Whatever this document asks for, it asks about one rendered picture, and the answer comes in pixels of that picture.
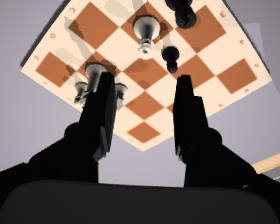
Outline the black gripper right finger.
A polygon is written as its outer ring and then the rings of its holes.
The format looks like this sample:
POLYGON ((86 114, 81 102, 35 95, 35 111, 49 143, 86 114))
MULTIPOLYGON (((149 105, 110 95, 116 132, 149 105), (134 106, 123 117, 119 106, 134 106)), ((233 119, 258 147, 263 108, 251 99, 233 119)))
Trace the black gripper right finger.
POLYGON ((184 187, 249 191, 272 206, 280 224, 280 183, 256 173, 253 166, 222 144, 220 133, 208 125, 202 97, 194 95, 190 75, 177 77, 173 125, 175 154, 186 164, 184 187))

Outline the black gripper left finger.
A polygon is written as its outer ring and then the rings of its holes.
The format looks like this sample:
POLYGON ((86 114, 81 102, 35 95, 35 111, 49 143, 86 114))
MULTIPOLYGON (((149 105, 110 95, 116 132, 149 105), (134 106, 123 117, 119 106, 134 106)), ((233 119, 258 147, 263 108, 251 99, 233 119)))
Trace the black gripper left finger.
POLYGON ((0 172, 0 209, 11 191, 24 183, 99 183, 98 161, 110 152, 116 112, 114 74, 101 72, 96 92, 87 95, 79 122, 70 124, 62 139, 35 154, 28 163, 0 172))

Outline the chessboard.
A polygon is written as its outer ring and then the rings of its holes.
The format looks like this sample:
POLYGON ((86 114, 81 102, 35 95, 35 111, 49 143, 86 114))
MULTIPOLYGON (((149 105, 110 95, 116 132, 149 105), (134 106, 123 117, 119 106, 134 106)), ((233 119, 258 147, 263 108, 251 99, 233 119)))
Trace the chessboard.
MULTIPOLYGON (((113 133, 144 151, 174 135, 173 103, 177 77, 190 74, 195 96, 207 117, 272 81, 248 38, 222 0, 193 0, 197 21, 180 29, 165 0, 71 0, 21 72, 72 105, 86 68, 100 63, 124 84, 113 133), (160 24, 155 54, 137 54, 137 19, 160 24), (179 50, 178 70, 169 73, 162 52, 179 50)), ((75 107, 82 112, 81 107, 75 107)))

